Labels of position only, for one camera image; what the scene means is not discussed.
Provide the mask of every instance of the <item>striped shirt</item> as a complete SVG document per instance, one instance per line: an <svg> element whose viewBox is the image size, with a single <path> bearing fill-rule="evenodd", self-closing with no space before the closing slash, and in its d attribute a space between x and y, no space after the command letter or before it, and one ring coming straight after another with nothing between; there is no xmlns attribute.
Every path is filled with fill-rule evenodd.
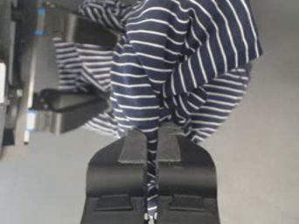
<svg viewBox="0 0 299 224"><path fill-rule="evenodd" d="M147 135L147 207L156 218L156 144L162 123L199 144L227 120L262 54L248 0L84 1L81 15L123 32L115 49L55 39L60 88L111 92L112 110L87 126Z"/></svg>

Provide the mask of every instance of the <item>navy and white striped fabric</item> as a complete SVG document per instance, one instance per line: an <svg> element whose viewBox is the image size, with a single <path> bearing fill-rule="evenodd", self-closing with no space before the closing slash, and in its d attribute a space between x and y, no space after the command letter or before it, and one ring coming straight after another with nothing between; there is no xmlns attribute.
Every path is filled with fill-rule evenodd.
<svg viewBox="0 0 299 224"><path fill-rule="evenodd" d="M116 49L55 39L60 88L111 91L112 109L87 127L147 135L147 220L156 219L156 143L162 123L199 144L227 120L262 54L248 0L84 1L81 15L122 31Z"/></svg>

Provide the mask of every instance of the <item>gray floor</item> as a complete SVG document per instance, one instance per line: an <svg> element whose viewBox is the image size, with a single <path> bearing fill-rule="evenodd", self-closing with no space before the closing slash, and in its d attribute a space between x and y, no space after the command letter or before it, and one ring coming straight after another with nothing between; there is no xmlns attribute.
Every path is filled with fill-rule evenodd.
<svg viewBox="0 0 299 224"><path fill-rule="evenodd" d="M219 170L222 224L298 224L299 3L260 0L254 10L264 56L247 98L204 146ZM11 149L0 162L0 223L80 223L87 162L111 141L77 130L35 134L29 147Z"/></svg>

